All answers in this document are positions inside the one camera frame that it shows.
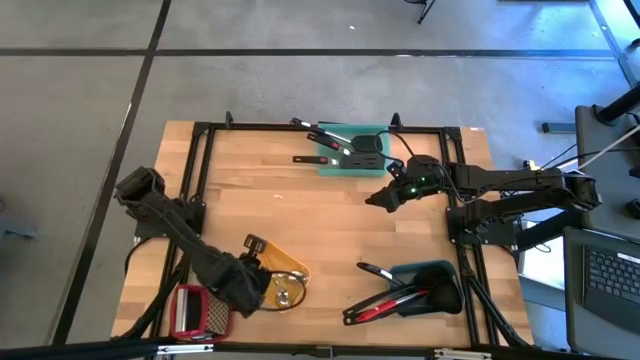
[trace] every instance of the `teal tray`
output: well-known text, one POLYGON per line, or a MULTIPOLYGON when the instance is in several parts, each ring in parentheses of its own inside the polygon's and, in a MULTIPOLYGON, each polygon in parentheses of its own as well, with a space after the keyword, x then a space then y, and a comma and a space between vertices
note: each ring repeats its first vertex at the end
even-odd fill
MULTIPOLYGON (((349 140, 358 135, 375 135, 380 131, 388 129, 387 126, 384 125, 319 124, 318 127, 344 136, 349 140)), ((391 156, 389 134, 381 134, 380 140, 382 141, 382 153, 391 156)), ((346 145, 345 148, 349 151, 353 150, 349 147, 349 144, 343 144, 341 141, 338 142, 340 145, 346 145)), ((343 156, 341 153, 320 144, 317 145, 317 152, 318 156, 325 156, 336 160, 340 160, 343 156)), ((383 177, 387 173, 386 167, 389 163, 391 163, 391 160, 386 160, 384 169, 381 170, 341 169, 339 165, 318 165, 318 174, 321 176, 383 177)))

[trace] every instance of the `concrete floor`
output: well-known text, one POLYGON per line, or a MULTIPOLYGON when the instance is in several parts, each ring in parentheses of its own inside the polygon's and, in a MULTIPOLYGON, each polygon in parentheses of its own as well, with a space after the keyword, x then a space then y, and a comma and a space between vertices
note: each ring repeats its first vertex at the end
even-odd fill
MULTIPOLYGON (((0 48, 144 48, 160 4, 5 0, 0 48)), ((160 47, 608 49, 584 3, 440 1, 422 26, 418 13, 382 0, 174 1, 160 47)), ((141 62, 0 57, 0 194, 40 234, 0 242, 0 347, 47 341, 141 62)), ((613 58, 156 58, 120 175, 153 164, 166 121, 226 110, 239 122, 384 124, 399 112, 406 124, 483 127, 496 166, 512 168, 575 142, 542 135, 542 122, 572 122, 576 105, 628 88, 613 58)), ((110 206, 70 341, 108 338, 133 226, 110 206)), ((563 346, 558 313, 530 311, 536 341, 563 346)))

